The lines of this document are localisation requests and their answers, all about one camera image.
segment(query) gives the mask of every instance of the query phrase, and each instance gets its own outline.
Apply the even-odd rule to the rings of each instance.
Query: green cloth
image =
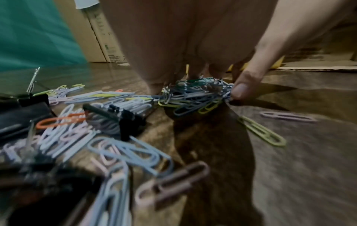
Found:
[[[0,71],[86,63],[52,0],[0,1]]]

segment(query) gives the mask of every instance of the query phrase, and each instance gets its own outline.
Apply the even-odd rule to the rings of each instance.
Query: fingernail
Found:
[[[234,99],[241,99],[245,96],[245,93],[248,91],[248,86],[244,83],[238,84],[236,87],[233,88],[231,95]]]

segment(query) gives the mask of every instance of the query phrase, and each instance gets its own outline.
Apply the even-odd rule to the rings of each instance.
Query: pink paper clip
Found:
[[[135,202],[138,206],[146,207],[172,196],[181,194],[193,186],[193,183],[209,175],[209,166],[198,161],[185,166],[171,175],[160,179],[152,179],[140,185],[135,192]],[[153,189],[158,189],[156,194],[146,195]]]
[[[312,117],[287,112],[261,111],[260,115],[266,118],[284,119],[298,122],[317,122],[317,120]]]

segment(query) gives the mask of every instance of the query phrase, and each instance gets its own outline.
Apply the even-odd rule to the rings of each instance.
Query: skin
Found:
[[[183,78],[186,64],[188,79],[202,72],[221,78],[233,64],[234,99],[247,98],[275,61],[356,5],[356,0],[101,1],[122,51],[151,94]]]

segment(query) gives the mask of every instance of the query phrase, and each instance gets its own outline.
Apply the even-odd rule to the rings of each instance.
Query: wooden floor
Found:
[[[32,73],[0,74],[1,91],[24,92]],[[146,93],[129,67],[115,64],[41,69],[38,81],[35,91],[83,83],[84,92]],[[266,110],[304,113],[319,121],[260,117]],[[247,131],[237,115],[283,136],[286,147],[273,147]],[[357,74],[271,71],[251,100],[181,118],[160,108],[148,122],[141,140],[170,154],[177,167],[203,160],[211,175],[166,205],[133,210],[134,226],[357,225]],[[73,163],[93,170],[92,155],[80,152]],[[147,179],[138,175],[134,187]]]

